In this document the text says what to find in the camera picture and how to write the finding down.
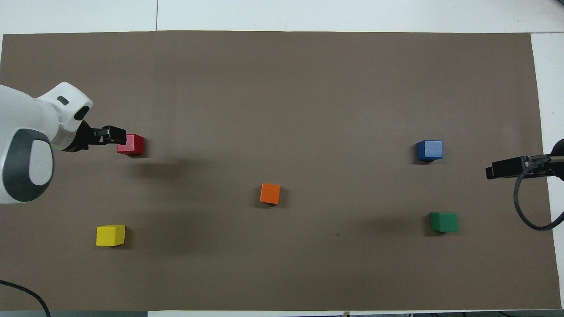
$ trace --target brown mat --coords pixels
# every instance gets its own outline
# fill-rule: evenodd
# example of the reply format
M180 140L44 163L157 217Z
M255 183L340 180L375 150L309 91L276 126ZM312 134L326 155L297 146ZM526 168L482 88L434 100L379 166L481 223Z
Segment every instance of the brown mat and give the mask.
M59 152L42 197L0 207L1 278L52 309L560 308L552 233L518 218L514 179L484 173L542 153L528 34L4 37L1 84L61 81L149 158ZM417 164L423 139L445 158ZM522 201L549 221L546 180ZM435 234L429 212L457 212L460 232ZM127 243L95 246L105 224ZM38 309L5 288L0 307Z

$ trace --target cube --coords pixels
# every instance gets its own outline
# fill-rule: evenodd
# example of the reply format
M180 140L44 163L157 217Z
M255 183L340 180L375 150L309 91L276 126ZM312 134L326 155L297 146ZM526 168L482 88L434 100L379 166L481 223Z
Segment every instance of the cube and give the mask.
M127 143L123 146L121 144L117 145L117 152L129 156L141 155L143 154L143 137L136 134L128 134Z
M113 224L96 229L97 246L116 246L125 242L125 226Z
M443 158L443 141L423 140L417 144L417 159L431 162Z
M261 188L261 202L278 204L280 201L280 185L263 184Z
M455 213L431 213L431 229L438 232L458 232L458 216Z

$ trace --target cable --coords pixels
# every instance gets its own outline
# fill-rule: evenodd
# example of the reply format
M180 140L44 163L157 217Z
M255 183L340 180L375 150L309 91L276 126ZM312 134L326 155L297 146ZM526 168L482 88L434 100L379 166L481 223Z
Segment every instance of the cable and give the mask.
M519 205L519 187L521 186L521 181L523 180L523 178L525 178L525 175L528 174L530 171L532 171L534 168L538 167L541 164L547 163L547 162L550 162L549 157L540 158L540 159L534 161L527 168L525 168L525 170L523 170L521 172L519 177L517 177L517 181L515 182L515 188L513 189L513 203L515 204L515 210L517 211L517 214L519 214L519 217L521 218L521 220L523 220L523 222L526 225L528 225L529 227L531 227L531 228L533 228L534 230L537 230L537 231L551 230L552 228L554 228L554 227L558 226L560 223L562 223L562 221L564 221L564 212L562 212L558 216L558 218L556 218L555 221L547 224L546 226L537 226L537 225L533 224L532 222L530 222L529 219L527 219L527 217L525 217L525 215L523 214L523 211L521 210L521 206Z
M520 316L509 315L509 314L506 314L506 313L499 311L499 310L497 312L499 312L501 315L504 315L505 317L520 317Z
M30 289L27 289L27 288L25 288L25 287L23 287L23 286L19 286L19 285L17 285L17 284L10 283L10 282L3 281L3 280L0 280L0 285L5 285L5 286L13 287L13 288L15 288L15 289L21 290L22 292L26 292L26 293L30 294L31 296L33 296L33 297L41 304L41 307L43 307L43 310L45 311L45 315L46 315L47 317L51 317L51 313L49 312L49 308L47 308L47 304L45 304L45 301L43 300L43 298L41 298L41 296L39 296L36 292L34 292L34 291L30 290Z

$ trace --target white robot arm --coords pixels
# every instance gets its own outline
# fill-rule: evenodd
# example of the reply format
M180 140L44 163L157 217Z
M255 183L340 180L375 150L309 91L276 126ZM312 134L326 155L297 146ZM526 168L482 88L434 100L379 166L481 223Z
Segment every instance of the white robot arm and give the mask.
M76 152L89 144L125 144L125 130L92 129L84 116L92 101L62 82L32 98L0 85L0 204L28 202L51 182L52 149Z

